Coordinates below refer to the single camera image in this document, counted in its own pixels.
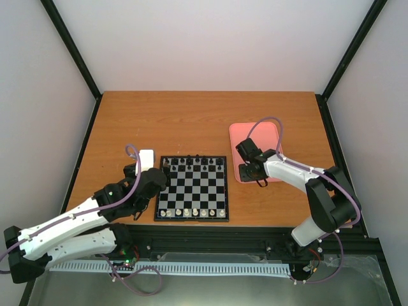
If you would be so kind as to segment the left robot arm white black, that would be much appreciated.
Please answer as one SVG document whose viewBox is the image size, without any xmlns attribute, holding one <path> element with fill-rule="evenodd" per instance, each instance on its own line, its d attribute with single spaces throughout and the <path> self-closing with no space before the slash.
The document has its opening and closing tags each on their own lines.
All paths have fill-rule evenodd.
<svg viewBox="0 0 408 306">
<path fill-rule="evenodd" d="M 127 256 L 133 239 L 117 219 L 138 217 L 151 198 L 169 185 L 170 172 L 150 168 L 137 172 L 134 164 L 124 168 L 124 179 L 107 184 L 82 204 L 43 224 L 4 231 L 8 264 L 16 284 L 32 281 L 59 263 L 107 254 Z"/>
</svg>

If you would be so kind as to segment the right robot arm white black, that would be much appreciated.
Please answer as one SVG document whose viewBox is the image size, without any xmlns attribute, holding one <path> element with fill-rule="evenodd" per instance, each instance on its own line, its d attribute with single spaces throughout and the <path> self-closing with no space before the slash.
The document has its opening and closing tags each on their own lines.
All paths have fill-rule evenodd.
<svg viewBox="0 0 408 306">
<path fill-rule="evenodd" d="M 240 177 L 267 186 L 268 178 L 281 180 L 307 195 L 310 217 L 291 232 L 292 239 L 306 247 L 315 240 L 361 219 L 361 205 L 344 172 L 338 167 L 314 168 L 287 158 L 278 150 L 262 151 L 251 138 L 236 146 L 243 163 Z"/>
</svg>

